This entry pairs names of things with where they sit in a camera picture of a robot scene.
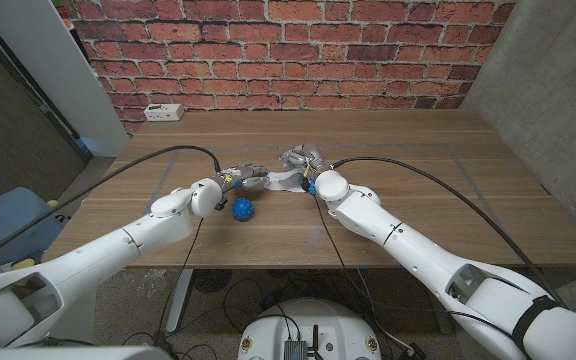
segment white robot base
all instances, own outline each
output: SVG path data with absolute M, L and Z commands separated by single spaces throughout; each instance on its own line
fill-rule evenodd
M 269 308 L 248 325 L 237 359 L 306 360 L 313 356 L 324 360 L 380 360 L 381 351 L 375 332 L 351 310 L 328 300 L 299 298 Z

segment black cable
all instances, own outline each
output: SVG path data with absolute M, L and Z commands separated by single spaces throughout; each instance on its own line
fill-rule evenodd
M 71 202 L 77 200 L 78 198 L 80 198 L 83 195 L 86 195 L 87 193 L 89 193 L 90 191 L 92 191 L 94 188 L 96 188 L 97 186 L 105 183 L 106 181 L 112 179 L 113 177 L 121 174 L 122 172 L 124 172 L 125 170 L 130 169 L 131 167 L 142 163 L 148 159 L 151 159 L 155 156 L 170 152 L 170 151 L 174 151 L 174 150 L 181 150 L 181 149 L 189 149 L 189 150 L 197 150 L 197 151 L 201 151 L 203 153 L 208 154 L 215 165 L 215 172 L 220 172 L 221 171 L 221 166 L 219 165 L 219 160 L 217 160 L 217 157 L 211 153 L 210 151 L 199 147 L 199 146 L 193 146 L 193 145 L 175 145 L 175 146 L 171 146 L 171 147 L 167 147 L 165 149 L 161 149 L 159 151 L 155 151 L 153 153 L 150 153 L 146 156 L 142 156 L 137 160 L 133 160 L 131 162 L 129 162 L 128 164 L 120 167 L 119 169 L 113 171 L 112 173 L 104 176 L 103 178 L 101 178 L 99 181 L 95 182 L 94 184 L 92 184 L 91 186 L 85 188 L 84 190 L 78 192 L 77 194 L 75 194 L 74 196 L 72 196 L 71 198 L 69 198 L 68 200 L 62 202 L 61 204 L 55 206 L 54 208 L 48 210 L 47 212 L 45 212 L 43 215 L 40 215 L 38 217 L 36 217 L 34 220 L 30 221 L 29 223 L 27 223 L 26 225 L 22 226 L 21 228 L 17 229 L 15 232 L 13 232 L 12 234 L 6 236 L 3 240 L 0 241 L 0 249 L 2 247 L 4 247 L 6 244 L 8 244 L 9 242 L 11 242 L 12 240 L 14 240 L 17 236 L 23 234 L 25 231 L 27 231 L 28 229 L 32 228 L 33 226 L 39 224 L 41 221 L 43 221 L 44 219 L 50 217 L 52 214 L 56 213 L 57 211 L 63 209 L 66 205 L 70 204 Z
M 258 316 L 256 320 L 270 318 L 270 317 L 282 317 L 284 319 L 288 319 L 288 320 L 292 321 L 292 323 L 295 324 L 295 327 L 297 328 L 297 341 L 301 341 L 301 330 L 299 330 L 299 325 L 297 325 L 297 322 L 293 318 L 291 318 L 290 316 L 286 316 L 283 314 L 269 314 L 269 315 Z
M 288 325 L 288 319 L 286 318 L 286 313 L 284 312 L 284 309 L 281 308 L 281 305 L 279 305 L 279 303 L 277 303 L 277 307 L 284 315 L 284 321 L 286 322 L 286 329 L 288 329 L 288 340 L 292 340 L 292 334 L 290 334 L 290 325 Z
M 528 266 L 530 271 L 532 271 L 532 273 L 539 279 L 539 281 L 541 281 L 542 285 L 544 286 L 545 290 L 548 291 L 550 296 L 552 296 L 552 298 L 555 299 L 555 301 L 561 307 L 566 308 L 566 309 L 568 308 L 566 306 L 566 303 L 563 301 L 563 299 L 559 296 L 559 294 L 557 294 L 557 291 L 552 286 L 550 286 L 550 283 L 548 283 L 546 278 L 539 272 L 539 270 L 537 269 L 535 264 L 521 250 L 521 248 L 510 238 L 510 236 L 508 236 L 508 234 L 506 234 L 506 232 L 501 227 L 499 227 L 499 225 L 497 225 L 497 223 L 495 223 L 485 212 L 483 212 L 479 207 L 477 207 L 477 205 L 473 204 L 472 201 L 468 200 L 468 198 L 463 196 L 459 191 L 453 189 L 450 185 L 441 181 L 437 177 L 435 177 L 435 176 L 433 176 L 433 175 L 431 175 L 431 174 L 429 174 L 423 170 L 420 170 L 420 169 L 418 169 L 412 165 L 408 165 L 402 161 L 395 160 L 395 159 L 373 157 L 373 156 L 354 157 L 354 158 L 348 158 L 348 159 L 343 159 L 343 160 L 337 161 L 336 163 L 332 164 L 332 168 L 336 169 L 336 168 L 340 167 L 341 165 L 348 163 L 348 162 L 352 162 L 352 161 L 383 161 L 383 162 L 399 165 L 399 166 L 404 167 L 408 170 L 412 170 L 412 171 L 416 172 L 417 174 L 422 175 L 422 176 L 434 181 L 435 183 L 441 185 L 441 187 L 443 187 L 444 189 L 448 190 L 450 193 L 455 195 L 457 198 L 459 198 L 459 200 L 463 201 L 473 211 L 475 211 L 477 213 L 477 215 L 479 215 L 482 219 L 484 219 L 484 221 L 486 221 L 488 223 L 488 225 L 490 225 L 490 227 L 492 227 L 493 230 L 495 230 L 497 232 L 497 234 L 499 234 L 499 236 L 501 236 L 501 238 L 504 239 L 504 241 L 517 254 L 517 256 L 519 256 L 519 258 L 524 262 L 524 264 L 526 264 L 526 266 Z
M 139 331 L 139 332 L 136 332 L 136 333 L 128 336 L 128 337 L 126 338 L 126 340 L 124 340 L 124 342 L 123 342 L 121 345 L 126 345 L 126 343 L 127 343 L 130 339 L 132 339 L 133 337 L 135 337 L 135 336 L 137 336 L 137 335 L 146 335 L 146 336 L 148 336 L 148 337 L 150 338 L 150 341 L 152 341 L 153 343 L 155 342 L 155 339 L 152 337 L 152 335 L 148 334 L 147 332 Z
M 59 339 L 54 337 L 47 337 L 45 339 L 41 339 L 39 341 L 27 343 L 24 345 L 17 346 L 19 348 L 31 347 L 36 345 L 47 345 L 47 346 L 58 346 L 59 344 L 76 344 L 76 345 L 83 345 L 83 346 L 97 346 L 93 343 L 89 343 L 87 341 L 75 340 L 75 339 Z

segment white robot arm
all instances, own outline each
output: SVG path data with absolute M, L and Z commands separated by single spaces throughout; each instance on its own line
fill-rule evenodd
M 233 187 L 261 183 L 268 170 L 237 166 L 190 189 L 176 189 L 151 206 L 151 213 L 57 259 L 0 274 L 0 347 L 44 338 L 79 297 L 139 256 L 181 241 L 193 231 L 191 215 L 209 216 Z
M 509 269 L 442 249 L 381 207 L 370 189 L 348 184 L 311 144 L 282 155 L 309 167 L 328 213 L 348 230 L 383 247 L 452 312 L 455 320 L 501 359 L 576 359 L 576 313 L 558 307 L 539 285 Z

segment wooden table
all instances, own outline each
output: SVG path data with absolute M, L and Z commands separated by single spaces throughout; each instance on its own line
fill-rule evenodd
M 224 168 L 252 162 L 282 171 L 278 155 L 307 141 L 318 144 L 330 163 L 382 156 L 419 167 L 484 209 L 537 265 L 576 266 L 576 223 L 472 111 L 187 113 L 180 122 L 144 124 L 109 171 L 177 144 L 209 148 Z M 479 216 L 430 180 L 376 162 L 348 163 L 339 171 L 349 182 L 372 188 L 385 209 L 448 251 L 493 264 L 521 264 Z M 210 158 L 192 151 L 175 151 L 135 166 L 86 198 L 44 259 L 137 219 L 157 198 L 213 172 Z M 230 213 L 229 205 L 241 196 L 255 206 L 254 217 L 246 223 Z M 231 191 L 228 199 L 226 209 L 204 221 L 189 268 L 341 267 L 312 196 Z M 324 217 L 346 265 L 398 265 L 379 246 Z M 188 238 L 145 255 L 131 267 L 181 267 L 191 242 Z

